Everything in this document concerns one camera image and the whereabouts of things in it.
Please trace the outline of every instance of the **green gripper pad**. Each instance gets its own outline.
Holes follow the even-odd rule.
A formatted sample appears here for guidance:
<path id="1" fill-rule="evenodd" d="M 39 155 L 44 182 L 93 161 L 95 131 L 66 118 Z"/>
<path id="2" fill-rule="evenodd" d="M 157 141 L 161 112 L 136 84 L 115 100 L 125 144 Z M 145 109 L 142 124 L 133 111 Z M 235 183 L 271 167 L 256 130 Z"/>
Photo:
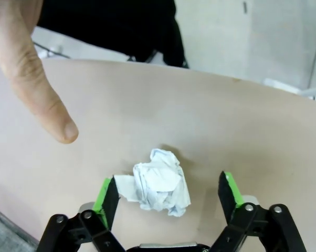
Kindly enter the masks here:
<path id="1" fill-rule="evenodd" d="M 108 230 L 111 230 L 119 199 L 114 177 L 105 179 L 92 210 L 101 217 Z"/>
<path id="2" fill-rule="evenodd" d="M 221 172 L 219 178 L 218 195 L 227 223 L 233 217 L 236 208 L 240 207 L 244 201 L 235 180 L 230 172 Z"/>

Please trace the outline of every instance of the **human hand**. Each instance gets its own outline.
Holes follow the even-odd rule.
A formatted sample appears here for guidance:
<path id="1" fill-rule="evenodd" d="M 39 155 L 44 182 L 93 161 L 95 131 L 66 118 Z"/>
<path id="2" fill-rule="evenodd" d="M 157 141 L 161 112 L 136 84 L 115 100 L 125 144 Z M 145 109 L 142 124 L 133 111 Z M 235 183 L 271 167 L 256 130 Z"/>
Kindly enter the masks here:
<path id="1" fill-rule="evenodd" d="M 43 0 L 0 0 L 0 67 L 16 95 L 53 137 L 71 143 L 78 129 L 49 84 L 30 34 Z"/>

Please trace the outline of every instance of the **crumpled white tissue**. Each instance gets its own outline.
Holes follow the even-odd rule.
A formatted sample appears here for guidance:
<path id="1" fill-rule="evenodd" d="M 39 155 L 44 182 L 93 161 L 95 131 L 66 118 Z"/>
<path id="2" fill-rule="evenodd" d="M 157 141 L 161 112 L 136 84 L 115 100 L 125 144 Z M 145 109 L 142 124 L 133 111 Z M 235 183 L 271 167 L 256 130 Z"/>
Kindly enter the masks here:
<path id="1" fill-rule="evenodd" d="M 150 159 L 134 166 L 134 176 L 114 176 L 118 192 L 144 210 L 168 209 L 168 215 L 182 216 L 191 199 L 179 160 L 171 151 L 160 149 L 153 149 Z"/>

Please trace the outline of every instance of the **white tiled floor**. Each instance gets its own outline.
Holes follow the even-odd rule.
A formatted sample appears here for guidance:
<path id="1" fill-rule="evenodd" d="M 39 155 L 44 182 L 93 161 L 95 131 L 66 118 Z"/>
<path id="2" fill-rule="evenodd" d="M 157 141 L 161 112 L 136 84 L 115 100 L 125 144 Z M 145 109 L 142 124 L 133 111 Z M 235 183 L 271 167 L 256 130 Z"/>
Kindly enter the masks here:
<path id="1" fill-rule="evenodd" d="M 192 69 L 258 83 L 271 78 L 307 87 L 316 48 L 316 0 L 175 1 Z M 128 58 L 39 28 L 33 40 L 47 47 L 62 45 L 63 53 L 72 58 Z M 161 55 L 153 62 L 162 64 Z"/>

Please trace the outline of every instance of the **person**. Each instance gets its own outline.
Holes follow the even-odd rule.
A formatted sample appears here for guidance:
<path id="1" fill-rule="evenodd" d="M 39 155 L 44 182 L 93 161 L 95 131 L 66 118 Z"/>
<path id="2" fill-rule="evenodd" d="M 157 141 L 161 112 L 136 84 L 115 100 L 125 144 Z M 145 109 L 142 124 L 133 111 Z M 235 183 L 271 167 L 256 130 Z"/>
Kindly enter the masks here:
<path id="1" fill-rule="evenodd" d="M 173 0 L 114 2 L 0 0 L 0 68 L 20 100 L 61 143 L 75 141 L 79 131 L 46 78 L 30 36 L 36 25 L 137 61 L 158 50 L 168 65 L 187 67 Z"/>

